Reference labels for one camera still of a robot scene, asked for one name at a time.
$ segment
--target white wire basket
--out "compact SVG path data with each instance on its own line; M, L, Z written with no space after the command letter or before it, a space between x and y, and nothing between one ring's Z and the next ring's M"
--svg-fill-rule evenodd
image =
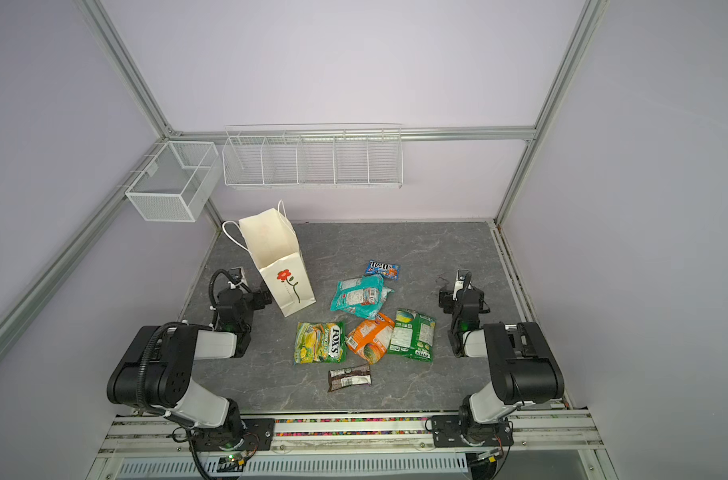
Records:
M213 142L169 140L127 188L149 222L195 222L223 171Z
M243 130L225 127L225 184L234 188L400 187L401 131L387 128Z

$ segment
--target white paper bag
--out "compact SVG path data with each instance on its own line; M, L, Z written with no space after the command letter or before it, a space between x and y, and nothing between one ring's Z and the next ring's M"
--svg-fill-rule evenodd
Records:
M223 223L223 232L236 245L249 252L273 295L273 301L284 316L289 316L315 303L315 297L305 272L295 229L286 219L285 213L278 210L282 206L283 200L277 208L242 218L238 224L228 220ZM246 246L228 235L226 224L239 227Z

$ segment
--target bag handle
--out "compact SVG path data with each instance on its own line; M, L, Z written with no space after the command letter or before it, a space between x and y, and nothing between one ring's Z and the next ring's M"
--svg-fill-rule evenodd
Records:
M247 253L248 253L249 255L252 255L252 252L250 252L248 248L246 248L246 247L245 247L244 245L240 244L239 242L235 241L235 238L233 238L233 237L232 237L232 236L231 236L231 235L230 235L230 234L228 233L228 230L226 230L226 229L225 229L225 225L227 225L227 224L234 224L234 225L235 225L235 227L239 229L239 233L241 233L241 227L239 226L239 224L237 224L237 223L236 223L236 222L234 222L233 220L226 220L226 221L224 221L224 222L223 222L223 225L222 225L222 227L223 227L223 233L225 234L225 236L227 236L228 238L230 238L230 241L234 242L234 243L235 243L236 245L238 245L238 246L240 246L241 248L243 248L244 250L246 250L246 252L247 252Z
M288 226L290 230L295 231L294 227L292 227L292 223L289 221L289 218L286 217L286 207L284 206L284 200L279 200L279 204L275 207L280 214L283 215L281 221L284 222L284 225Z

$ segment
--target gray marble tabletop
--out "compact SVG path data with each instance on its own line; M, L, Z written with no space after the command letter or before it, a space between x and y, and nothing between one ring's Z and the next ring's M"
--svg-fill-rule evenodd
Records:
M447 331L451 316L438 306L438 290L454 283L457 268L473 272L491 308L484 322L519 321L516 305L485 223L297 224L305 268L316 303L284 317L275 305L255 312L252 342L244 357L197 360L193 379L218 395L232 398L242 412L437 410L456 409L466 395L489 382L485 359L455 358ZM386 355L371 366L371 386L327 392L327 373L365 360L346 352L340 363L292 364L298 322L345 322L350 332L361 321L345 312L330 312L339 280L361 276L369 260L401 265L399 280L385 284L395 292L382 312L417 310L436 319L433 362ZM245 267L251 286L260 282L249 255L226 236L215 243L184 318L209 323L206 287L212 271ZM215 292L225 287L220 277Z

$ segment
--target orange candy bag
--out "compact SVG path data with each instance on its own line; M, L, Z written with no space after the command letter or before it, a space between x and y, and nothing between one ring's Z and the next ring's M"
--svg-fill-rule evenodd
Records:
M378 313L374 320L364 320L348 335L345 343L353 353L370 364L377 363L388 351L395 322Z

